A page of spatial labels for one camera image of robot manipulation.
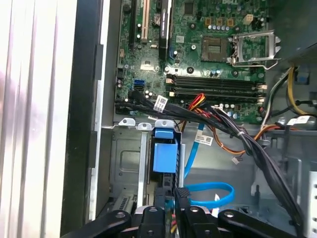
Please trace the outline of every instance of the barcode label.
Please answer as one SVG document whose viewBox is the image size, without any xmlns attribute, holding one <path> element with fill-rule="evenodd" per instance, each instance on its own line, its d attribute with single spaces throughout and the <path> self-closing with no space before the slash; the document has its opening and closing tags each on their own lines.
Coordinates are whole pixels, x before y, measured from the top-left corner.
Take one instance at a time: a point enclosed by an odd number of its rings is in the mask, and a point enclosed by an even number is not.
<svg viewBox="0 0 317 238">
<path fill-rule="evenodd" d="M 195 137 L 195 142 L 211 146 L 213 138 L 210 136 L 203 135 L 202 130 L 198 130 Z"/>
<path fill-rule="evenodd" d="M 306 124 L 311 116 L 301 116 L 297 118 L 294 124 Z"/>
<path fill-rule="evenodd" d="M 168 100 L 167 98 L 165 98 L 165 97 L 163 97 L 161 95 L 158 95 L 158 98 L 157 98 L 157 100 L 156 100 L 156 102 L 154 104 L 154 108 L 153 109 L 155 111 L 158 111 L 158 112 L 162 113 L 164 111 L 164 108 L 165 108 L 166 104 L 167 104 L 167 100 Z"/>
</svg>

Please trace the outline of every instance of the cpu socket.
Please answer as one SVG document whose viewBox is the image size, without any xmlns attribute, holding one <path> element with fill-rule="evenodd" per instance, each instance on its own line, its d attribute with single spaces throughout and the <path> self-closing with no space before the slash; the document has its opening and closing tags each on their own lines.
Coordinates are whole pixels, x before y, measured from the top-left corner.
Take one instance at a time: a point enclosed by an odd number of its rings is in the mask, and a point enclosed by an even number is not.
<svg viewBox="0 0 317 238">
<path fill-rule="evenodd" d="M 202 61 L 227 62 L 227 39 L 203 37 Z"/>
</svg>

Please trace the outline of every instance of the blue plastic tab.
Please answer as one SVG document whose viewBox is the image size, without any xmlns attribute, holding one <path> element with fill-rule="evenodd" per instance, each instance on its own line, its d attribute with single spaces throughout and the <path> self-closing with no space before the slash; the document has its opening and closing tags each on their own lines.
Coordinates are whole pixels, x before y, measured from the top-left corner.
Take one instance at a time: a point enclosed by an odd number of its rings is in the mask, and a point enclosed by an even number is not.
<svg viewBox="0 0 317 238">
<path fill-rule="evenodd" d="M 153 171 L 176 173 L 178 144 L 155 143 Z"/>
<path fill-rule="evenodd" d="M 174 130 L 173 129 L 155 129 L 154 137 L 157 139 L 173 139 L 174 138 Z"/>
</svg>

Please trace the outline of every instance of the metal bracket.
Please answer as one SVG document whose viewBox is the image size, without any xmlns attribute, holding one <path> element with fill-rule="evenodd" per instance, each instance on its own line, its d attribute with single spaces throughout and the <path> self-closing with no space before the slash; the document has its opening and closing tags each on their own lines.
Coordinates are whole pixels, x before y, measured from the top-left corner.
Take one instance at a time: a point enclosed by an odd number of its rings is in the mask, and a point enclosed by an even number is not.
<svg viewBox="0 0 317 238">
<path fill-rule="evenodd" d="M 244 40 L 251 38 L 267 37 L 267 56 L 266 57 L 252 57 L 250 59 L 244 59 L 243 55 L 243 43 Z M 228 62 L 232 64 L 233 67 L 263 67 L 266 70 L 277 65 L 280 59 L 275 59 L 276 53 L 281 49 L 281 46 L 277 46 L 277 43 L 280 43 L 281 40 L 275 36 L 274 30 L 263 31 L 263 32 L 253 32 L 246 34 L 233 35 L 232 44 L 234 48 L 234 53 L 231 58 L 228 59 Z M 250 65 L 250 63 L 261 63 L 273 61 L 274 64 L 270 67 L 266 67 L 264 64 Z"/>
</svg>

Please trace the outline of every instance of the black cable bundle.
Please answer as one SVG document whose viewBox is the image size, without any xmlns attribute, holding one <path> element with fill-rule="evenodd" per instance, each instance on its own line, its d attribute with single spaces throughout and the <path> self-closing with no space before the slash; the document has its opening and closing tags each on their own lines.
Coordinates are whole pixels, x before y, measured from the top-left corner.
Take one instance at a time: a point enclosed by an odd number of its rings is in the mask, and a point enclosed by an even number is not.
<svg viewBox="0 0 317 238">
<path fill-rule="evenodd" d="M 209 111 L 211 115 L 214 115 L 214 117 L 208 118 L 178 105 L 167 103 L 163 112 L 160 113 L 154 110 L 154 103 L 147 100 L 139 91 L 133 91 L 130 96 L 134 100 L 132 103 L 117 102 L 116 107 L 125 107 L 133 111 L 138 110 L 158 118 L 204 123 L 239 138 L 244 145 L 246 153 L 254 158 L 256 165 L 263 171 L 269 187 L 292 218 L 298 237 L 303 237 L 303 213 L 277 163 L 265 152 L 260 144 L 246 131 L 238 127 L 224 111 L 214 109 L 209 105 L 202 105 L 204 111 Z"/>
</svg>

